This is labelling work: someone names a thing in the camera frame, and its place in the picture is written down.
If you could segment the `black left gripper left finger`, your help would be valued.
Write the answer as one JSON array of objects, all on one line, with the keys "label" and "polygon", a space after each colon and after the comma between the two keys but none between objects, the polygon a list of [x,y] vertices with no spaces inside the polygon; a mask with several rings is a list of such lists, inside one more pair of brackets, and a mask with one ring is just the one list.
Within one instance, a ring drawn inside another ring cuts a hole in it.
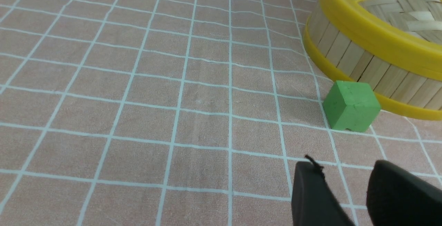
[{"label": "black left gripper left finger", "polygon": [[312,157],[295,165],[291,210],[294,226],[353,226]]}]

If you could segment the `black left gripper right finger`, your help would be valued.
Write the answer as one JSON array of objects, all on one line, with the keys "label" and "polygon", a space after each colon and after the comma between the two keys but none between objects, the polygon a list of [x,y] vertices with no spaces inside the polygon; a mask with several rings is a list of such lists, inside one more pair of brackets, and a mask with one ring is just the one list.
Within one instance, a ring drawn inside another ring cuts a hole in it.
[{"label": "black left gripper right finger", "polygon": [[377,160],[366,207],[374,226],[440,226],[442,191],[403,168]]}]

